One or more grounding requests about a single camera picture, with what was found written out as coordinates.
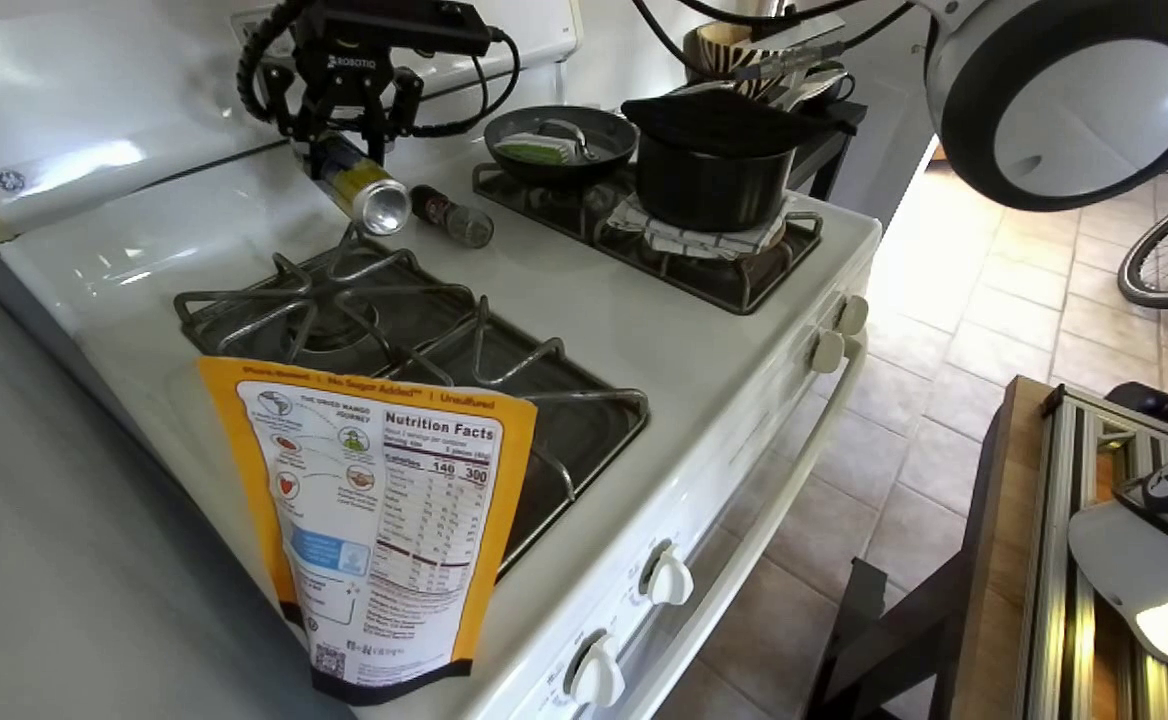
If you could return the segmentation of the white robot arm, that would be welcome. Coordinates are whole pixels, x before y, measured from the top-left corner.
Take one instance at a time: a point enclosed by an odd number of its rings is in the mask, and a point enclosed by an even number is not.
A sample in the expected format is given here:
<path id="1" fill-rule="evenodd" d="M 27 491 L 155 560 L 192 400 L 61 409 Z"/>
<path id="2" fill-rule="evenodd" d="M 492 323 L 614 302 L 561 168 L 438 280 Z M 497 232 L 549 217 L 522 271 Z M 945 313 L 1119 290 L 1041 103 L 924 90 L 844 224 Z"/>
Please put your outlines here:
<path id="1" fill-rule="evenodd" d="M 1168 0 L 899 0 L 928 13 L 931 131 L 968 188 L 1078 206 L 1168 172 Z M 279 0 L 235 61 L 238 103 L 289 139 L 416 137 L 393 52 L 484 57 L 517 41 L 469 0 Z"/>

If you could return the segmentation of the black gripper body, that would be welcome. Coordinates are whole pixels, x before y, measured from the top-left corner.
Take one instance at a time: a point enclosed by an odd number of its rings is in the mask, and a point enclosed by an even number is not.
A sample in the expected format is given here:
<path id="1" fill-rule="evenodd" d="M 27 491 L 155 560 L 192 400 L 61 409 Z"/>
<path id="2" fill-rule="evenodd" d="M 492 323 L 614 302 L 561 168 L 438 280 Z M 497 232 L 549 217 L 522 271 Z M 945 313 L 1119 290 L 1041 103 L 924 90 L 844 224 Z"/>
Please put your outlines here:
<path id="1" fill-rule="evenodd" d="M 381 158 L 396 137 L 469 131 L 492 110 L 419 125 L 424 79 L 393 52 L 479 61 L 497 29 L 463 0 L 279 0 L 250 29 L 250 115 L 279 137 L 314 144 L 355 131 Z"/>

